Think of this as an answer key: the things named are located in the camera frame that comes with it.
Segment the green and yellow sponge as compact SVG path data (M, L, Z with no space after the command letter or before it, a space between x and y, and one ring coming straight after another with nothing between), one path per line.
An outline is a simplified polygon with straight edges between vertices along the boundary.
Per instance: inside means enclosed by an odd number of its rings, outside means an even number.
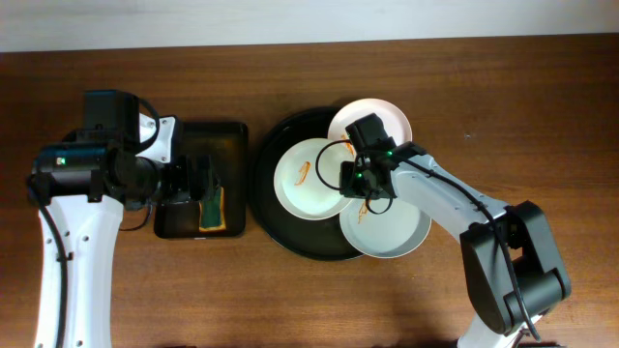
M226 229L222 187L218 187L211 198L201 200L199 209L198 228L201 233L215 233Z

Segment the grey plate with sauce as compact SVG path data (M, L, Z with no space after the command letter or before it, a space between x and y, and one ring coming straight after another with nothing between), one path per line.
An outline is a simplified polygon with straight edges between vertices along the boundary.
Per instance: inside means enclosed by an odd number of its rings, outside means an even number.
M339 225L346 241L363 254L396 258L423 243L431 218L400 199L395 199L381 215L371 213L364 200L354 199L339 214Z

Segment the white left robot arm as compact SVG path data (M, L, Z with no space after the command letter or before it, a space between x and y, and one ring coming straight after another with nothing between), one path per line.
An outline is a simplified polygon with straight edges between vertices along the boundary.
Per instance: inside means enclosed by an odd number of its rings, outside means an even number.
M37 347L110 346L113 256L125 211L195 203L223 220L210 158L175 152L178 118L137 114L130 123L130 131L74 130L34 160L27 187L44 242Z

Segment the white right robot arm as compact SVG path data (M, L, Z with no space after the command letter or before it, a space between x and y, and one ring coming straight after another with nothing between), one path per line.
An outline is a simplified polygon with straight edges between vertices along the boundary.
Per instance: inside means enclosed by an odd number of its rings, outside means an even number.
M510 205L463 183L422 148L360 150L340 166L340 192L418 208L459 243L475 310L459 347L516 347L538 338L536 323L572 293L571 280L543 210Z

